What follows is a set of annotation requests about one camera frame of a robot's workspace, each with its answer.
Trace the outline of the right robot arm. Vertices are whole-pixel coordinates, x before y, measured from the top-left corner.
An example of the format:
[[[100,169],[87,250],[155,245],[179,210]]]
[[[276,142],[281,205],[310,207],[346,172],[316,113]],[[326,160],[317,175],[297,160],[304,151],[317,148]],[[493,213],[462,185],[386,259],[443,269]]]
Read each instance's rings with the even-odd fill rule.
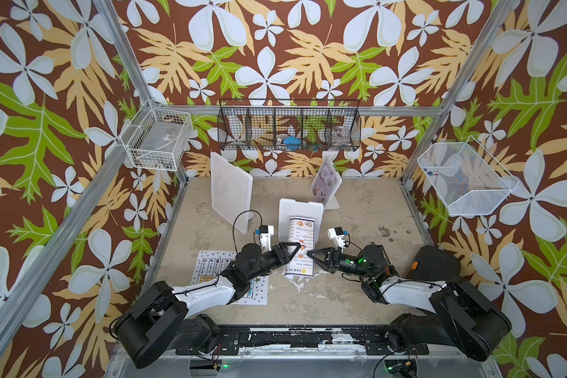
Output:
[[[374,243],[356,256],[344,253],[340,247],[310,250],[307,254],[324,271],[357,276],[362,291],[374,303],[424,311],[423,317],[403,314],[391,324],[407,346],[453,346],[483,362],[512,329],[509,318],[458,275],[458,261],[434,247],[425,246],[419,251],[406,278],[398,275],[384,247]]]

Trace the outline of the blue bordered menu sheet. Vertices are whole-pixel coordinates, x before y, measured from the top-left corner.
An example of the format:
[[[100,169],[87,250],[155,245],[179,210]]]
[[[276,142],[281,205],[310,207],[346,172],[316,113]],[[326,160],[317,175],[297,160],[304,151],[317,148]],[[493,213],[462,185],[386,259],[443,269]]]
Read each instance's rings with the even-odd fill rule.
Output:
[[[302,219],[293,217],[289,221],[289,242],[298,242],[302,244],[299,251],[301,253],[301,270],[300,271],[284,271],[287,277],[313,277],[314,263],[306,254],[315,248],[314,230],[315,221],[310,219]]]

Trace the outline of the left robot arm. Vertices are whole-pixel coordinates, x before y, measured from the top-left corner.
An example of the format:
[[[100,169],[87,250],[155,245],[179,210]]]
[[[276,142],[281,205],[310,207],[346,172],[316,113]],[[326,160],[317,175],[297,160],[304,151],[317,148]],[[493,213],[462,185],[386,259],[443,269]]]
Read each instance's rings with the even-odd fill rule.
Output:
[[[242,299],[254,279],[288,264],[301,247],[300,243],[284,242],[264,252],[257,244],[249,243],[209,282],[174,288],[159,281],[110,329],[138,369],[171,349],[190,347],[208,353],[216,346],[214,337],[219,327],[202,312]]]

